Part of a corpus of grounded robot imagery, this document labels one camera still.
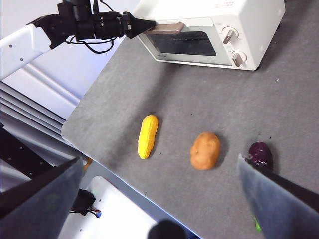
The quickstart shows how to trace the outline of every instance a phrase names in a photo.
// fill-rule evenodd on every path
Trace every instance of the yellow corn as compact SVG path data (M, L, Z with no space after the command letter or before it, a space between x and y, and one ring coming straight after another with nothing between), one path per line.
M142 122L139 137L139 156L141 159L149 157L154 147L155 135L159 126L159 120L154 115L146 116Z

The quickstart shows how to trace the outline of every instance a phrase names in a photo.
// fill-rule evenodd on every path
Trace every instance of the oven door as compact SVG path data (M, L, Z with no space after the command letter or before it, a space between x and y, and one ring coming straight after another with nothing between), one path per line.
M231 66L213 25L185 26L179 34L140 34L139 37L157 60Z

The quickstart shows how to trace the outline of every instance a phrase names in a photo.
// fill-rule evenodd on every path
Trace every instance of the purple eggplant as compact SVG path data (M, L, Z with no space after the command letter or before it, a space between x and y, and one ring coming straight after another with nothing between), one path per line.
M249 159L258 166L273 170L273 155L264 142L256 142L250 146Z

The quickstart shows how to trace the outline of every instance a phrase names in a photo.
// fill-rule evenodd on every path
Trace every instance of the oven window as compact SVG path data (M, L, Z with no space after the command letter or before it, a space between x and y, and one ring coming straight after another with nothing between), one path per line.
M183 31L179 34L147 35L161 53L216 56L216 52L203 31Z

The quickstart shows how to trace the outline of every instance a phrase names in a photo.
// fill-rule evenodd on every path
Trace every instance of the oven handle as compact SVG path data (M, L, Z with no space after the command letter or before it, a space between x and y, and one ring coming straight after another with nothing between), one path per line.
M175 24L157 24L150 30L145 31L144 34L179 34L184 27L185 24L182 22Z

